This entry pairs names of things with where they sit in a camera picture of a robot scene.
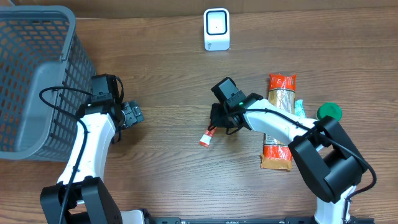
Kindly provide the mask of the red stick packet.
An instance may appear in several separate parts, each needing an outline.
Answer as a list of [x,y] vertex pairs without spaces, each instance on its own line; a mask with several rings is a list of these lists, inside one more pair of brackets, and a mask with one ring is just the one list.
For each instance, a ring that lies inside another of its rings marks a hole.
[[216,130],[216,127],[210,127],[210,129],[206,129],[204,135],[199,141],[199,144],[204,147],[209,147]]

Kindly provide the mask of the long spaghetti pasta package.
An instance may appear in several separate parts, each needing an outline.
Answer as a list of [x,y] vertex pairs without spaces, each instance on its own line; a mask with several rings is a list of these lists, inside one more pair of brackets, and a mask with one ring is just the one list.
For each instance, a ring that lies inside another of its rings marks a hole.
[[[268,100],[271,104],[291,114],[295,113],[296,75],[269,74]],[[270,135],[264,135],[261,169],[292,169],[292,155],[289,148]]]

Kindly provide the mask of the teal wet wipes pack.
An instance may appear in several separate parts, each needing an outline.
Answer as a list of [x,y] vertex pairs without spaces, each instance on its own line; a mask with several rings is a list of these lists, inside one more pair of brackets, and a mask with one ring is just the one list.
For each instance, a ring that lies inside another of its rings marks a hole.
[[295,100],[294,114],[300,118],[306,118],[305,109],[303,107],[303,100]]

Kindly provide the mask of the green lid jar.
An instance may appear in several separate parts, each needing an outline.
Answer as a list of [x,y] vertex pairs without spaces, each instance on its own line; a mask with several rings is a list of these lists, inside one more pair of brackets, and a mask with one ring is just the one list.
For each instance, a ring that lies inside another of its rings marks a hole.
[[325,116],[331,116],[339,121],[343,117],[343,111],[336,103],[327,102],[317,109],[316,119],[321,120]]

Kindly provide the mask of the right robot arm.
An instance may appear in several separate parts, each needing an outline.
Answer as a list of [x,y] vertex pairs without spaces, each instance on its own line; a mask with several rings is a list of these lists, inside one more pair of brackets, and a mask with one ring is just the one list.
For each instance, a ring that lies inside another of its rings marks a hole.
[[317,198],[307,223],[374,223],[349,213],[362,175],[371,170],[353,141],[334,118],[300,118],[275,107],[256,93],[245,95],[226,77],[212,89],[218,102],[211,107],[209,130],[241,128],[270,135],[289,148],[307,187]]

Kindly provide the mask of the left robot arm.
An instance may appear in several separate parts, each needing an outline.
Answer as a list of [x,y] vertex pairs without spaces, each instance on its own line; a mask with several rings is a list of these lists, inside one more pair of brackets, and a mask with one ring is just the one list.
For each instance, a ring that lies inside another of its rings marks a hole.
[[75,114],[51,108],[77,121],[68,163],[57,184],[45,187],[40,204],[48,223],[148,223],[143,209],[120,211],[103,182],[108,149],[121,131],[142,122],[136,101],[124,101],[124,87],[115,75],[93,76],[88,100]]

